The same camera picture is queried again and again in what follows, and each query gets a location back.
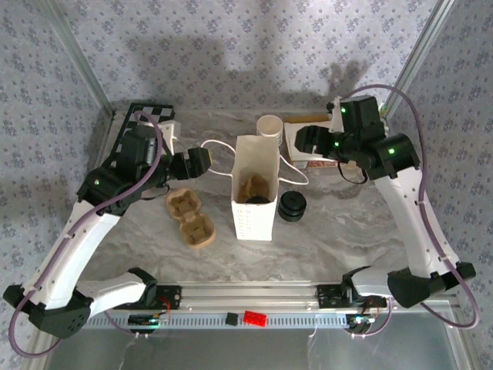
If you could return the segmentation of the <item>white paper takeout bag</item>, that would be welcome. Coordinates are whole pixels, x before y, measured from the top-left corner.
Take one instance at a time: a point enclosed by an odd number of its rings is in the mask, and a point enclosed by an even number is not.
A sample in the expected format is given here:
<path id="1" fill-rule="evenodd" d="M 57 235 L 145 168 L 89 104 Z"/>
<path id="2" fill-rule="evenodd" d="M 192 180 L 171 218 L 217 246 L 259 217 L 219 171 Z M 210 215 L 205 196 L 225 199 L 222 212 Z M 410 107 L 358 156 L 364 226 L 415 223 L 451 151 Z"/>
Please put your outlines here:
<path id="1" fill-rule="evenodd" d="M 308 178 L 297 182 L 279 176 L 280 164 L 289 162 L 280 155 L 277 140 L 273 137 L 246 135 L 236 138 L 235 147 L 220 140 L 206 140 L 200 146 L 204 148 L 209 143 L 223 145 L 234 153 L 234 165 L 229 173 L 210 172 L 231 178 L 230 199 L 236 238 L 242 241 L 271 241 L 280 182 L 305 186 L 309 183 Z M 253 175 L 267 182 L 265 204 L 240 202 L 240 189 Z"/>

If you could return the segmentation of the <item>aluminium frame post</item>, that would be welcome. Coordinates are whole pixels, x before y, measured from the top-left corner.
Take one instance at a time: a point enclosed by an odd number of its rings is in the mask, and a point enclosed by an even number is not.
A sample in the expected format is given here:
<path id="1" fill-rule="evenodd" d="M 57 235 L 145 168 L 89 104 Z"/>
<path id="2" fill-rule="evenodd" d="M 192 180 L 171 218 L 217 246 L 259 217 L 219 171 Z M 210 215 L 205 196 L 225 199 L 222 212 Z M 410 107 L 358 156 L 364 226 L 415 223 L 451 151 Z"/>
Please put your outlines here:
<path id="1" fill-rule="evenodd" d="M 86 84 L 89 92 L 99 107 L 109 116 L 113 116 L 114 109 L 103 91 L 99 80 L 89 64 L 84 52 L 79 46 L 74 33 L 65 19 L 64 12 L 56 0 L 36 0 L 65 48 L 72 64 Z"/>
<path id="2" fill-rule="evenodd" d="M 378 77 L 406 93 L 459 0 L 383 0 Z"/>

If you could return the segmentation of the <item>box of white napkins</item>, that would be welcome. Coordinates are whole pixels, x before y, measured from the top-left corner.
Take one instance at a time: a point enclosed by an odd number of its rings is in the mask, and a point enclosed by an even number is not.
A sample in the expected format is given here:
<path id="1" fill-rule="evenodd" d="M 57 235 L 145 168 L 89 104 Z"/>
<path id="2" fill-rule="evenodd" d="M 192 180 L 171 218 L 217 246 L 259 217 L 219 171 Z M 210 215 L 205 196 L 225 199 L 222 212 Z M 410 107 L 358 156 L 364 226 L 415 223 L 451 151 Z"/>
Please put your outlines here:
<path id="1" fill-rule="evenodd" d="M 297 132 L 307 126 L 320 126 L 328 128 L 330 126 L 329 121 L 311 122 L 311 123 L 284 123 L 285 142 L 287 144 L 288 153 L 292 162 L 307 162 L 307 161 L 328 161 L 327 158 L 323 158 L 320 154 L 302 153 L 295 147 L 295 139 Z"/>

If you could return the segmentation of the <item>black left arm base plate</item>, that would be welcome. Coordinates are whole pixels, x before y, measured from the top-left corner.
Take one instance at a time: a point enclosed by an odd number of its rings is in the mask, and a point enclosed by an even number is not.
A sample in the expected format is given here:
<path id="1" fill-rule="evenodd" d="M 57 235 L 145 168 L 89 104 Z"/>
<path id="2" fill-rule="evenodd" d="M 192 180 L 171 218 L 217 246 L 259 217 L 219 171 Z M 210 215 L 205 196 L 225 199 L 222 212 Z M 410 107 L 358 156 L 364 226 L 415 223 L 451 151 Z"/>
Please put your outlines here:
<path id="1" fill-rule="evenodd" d="M 182 287 L 179 285 L 158 284 L 147 288 L 136 302 L 121 304 L 116 310 L 178 310 L 181 303 Z"/>

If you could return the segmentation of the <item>red toy brick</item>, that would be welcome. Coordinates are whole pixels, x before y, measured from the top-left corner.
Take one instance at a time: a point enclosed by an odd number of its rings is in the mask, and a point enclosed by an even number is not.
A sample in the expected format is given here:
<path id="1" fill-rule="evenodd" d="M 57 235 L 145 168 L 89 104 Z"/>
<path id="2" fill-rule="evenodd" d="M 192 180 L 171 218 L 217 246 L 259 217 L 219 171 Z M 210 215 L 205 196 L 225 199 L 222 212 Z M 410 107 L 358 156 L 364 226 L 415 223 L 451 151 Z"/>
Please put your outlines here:
<path id="1" fill-rule="evenodd" d="M 248 325 L 265 328 L 267 326 L 267 315 L 255 311 L 245 311 L 243 322 Z"/>

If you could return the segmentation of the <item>aluminium mounting rail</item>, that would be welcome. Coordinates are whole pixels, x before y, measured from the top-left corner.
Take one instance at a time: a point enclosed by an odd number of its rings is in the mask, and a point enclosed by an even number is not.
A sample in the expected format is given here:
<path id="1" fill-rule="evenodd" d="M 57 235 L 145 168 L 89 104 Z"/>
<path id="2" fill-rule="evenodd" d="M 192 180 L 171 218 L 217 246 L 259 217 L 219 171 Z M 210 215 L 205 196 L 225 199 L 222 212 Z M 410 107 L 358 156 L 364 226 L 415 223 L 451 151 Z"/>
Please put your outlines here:
<path id="1" fill-rule="evenodd" d="M 147 288 L 158 285 L 151 282 L 147 287 L 136 283 L 116 283 L 104 288 L 101 282 L 84 282 L 76 291 L 82 296 L 91 298 L 94 303 L 92 315 L 107 310 L 115 310 L 121 304 L 138 301 Z M 277 282 L 275 284 L 258 283 L 214 283 L 185 284 L 182 287 L 181 303 L 178 310 L 196 312 L 225 312 L 242 310 L 260 311 L 361 311 L 378 308 L 319 308 L 315 297 L 317 285 L 310 282 Z M 362 296 L 378 296 L 388 299 L 387 294 L 369 294 Z"/>

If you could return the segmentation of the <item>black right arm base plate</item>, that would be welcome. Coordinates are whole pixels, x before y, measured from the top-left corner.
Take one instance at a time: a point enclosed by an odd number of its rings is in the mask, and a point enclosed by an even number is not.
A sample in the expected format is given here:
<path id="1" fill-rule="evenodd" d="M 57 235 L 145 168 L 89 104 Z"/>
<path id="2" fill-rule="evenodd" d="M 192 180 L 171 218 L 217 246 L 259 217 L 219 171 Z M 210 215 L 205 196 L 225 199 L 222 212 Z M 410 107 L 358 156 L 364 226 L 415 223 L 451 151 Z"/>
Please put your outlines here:
<path id="1" fill-rule="evenodd" d="M 386 308 L 385 298 L 362 296 L 346 284 L 319 284 L 315 297 L 319 308 Z"/>

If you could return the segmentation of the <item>black grey chessboard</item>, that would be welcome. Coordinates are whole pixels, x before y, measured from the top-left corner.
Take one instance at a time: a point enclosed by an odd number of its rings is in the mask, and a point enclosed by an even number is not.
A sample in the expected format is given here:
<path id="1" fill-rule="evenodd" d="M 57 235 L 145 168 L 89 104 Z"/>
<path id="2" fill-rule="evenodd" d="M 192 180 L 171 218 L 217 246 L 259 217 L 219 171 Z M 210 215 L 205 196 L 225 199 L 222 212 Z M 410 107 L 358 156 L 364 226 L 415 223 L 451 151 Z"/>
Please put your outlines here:
<path id="1" fill-rule="evenodd" d="M 143 174 L 155 160 L 156 172 L 165 171 L 173 161 L 159 124 L 175 117 L 171 105 L 131 103 L 105 163 L 126 175 Z"/>

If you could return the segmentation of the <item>grey metal base plate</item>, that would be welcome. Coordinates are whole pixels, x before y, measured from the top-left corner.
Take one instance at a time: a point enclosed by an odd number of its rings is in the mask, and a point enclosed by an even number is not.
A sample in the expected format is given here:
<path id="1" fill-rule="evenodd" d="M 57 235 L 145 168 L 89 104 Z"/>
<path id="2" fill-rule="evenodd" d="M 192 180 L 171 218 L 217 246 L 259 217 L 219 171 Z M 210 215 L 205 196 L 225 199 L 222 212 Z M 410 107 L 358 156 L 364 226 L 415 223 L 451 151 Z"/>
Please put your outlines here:
<path id="1" fill-rule="evenodd" d="M 152 338 L 86 328 L 45 370 L 481 370 L 456 331 L 429 314 L 393 314 L 378 335 L 307 328 L 181 328 Z"/>

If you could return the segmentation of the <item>cardboard napkin box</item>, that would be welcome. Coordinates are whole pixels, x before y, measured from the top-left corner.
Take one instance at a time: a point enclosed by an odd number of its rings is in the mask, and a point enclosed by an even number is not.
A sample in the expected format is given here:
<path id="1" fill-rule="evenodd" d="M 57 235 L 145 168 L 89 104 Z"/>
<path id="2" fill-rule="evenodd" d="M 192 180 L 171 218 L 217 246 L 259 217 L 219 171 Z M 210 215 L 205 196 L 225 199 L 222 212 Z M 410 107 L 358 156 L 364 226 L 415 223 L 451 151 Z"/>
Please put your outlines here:
<path id="1" fill-rule="evenodd" d="M 303 116 L 288 116 L 283 121 L 283 131 L 284 131 L 284 123 L 311 123 L 311 122 L 322 122 L 329 121 L 329 114 L 310 114 Z M 307 161 L 307 162 L 292 162 L 289 156 L 290 163 L 296 167 L 297 169 L 312 169 L 312 168 L 335 168 L 337 166 L 337 162 L 332 160 L 332 162 L 328 161 Z"/>

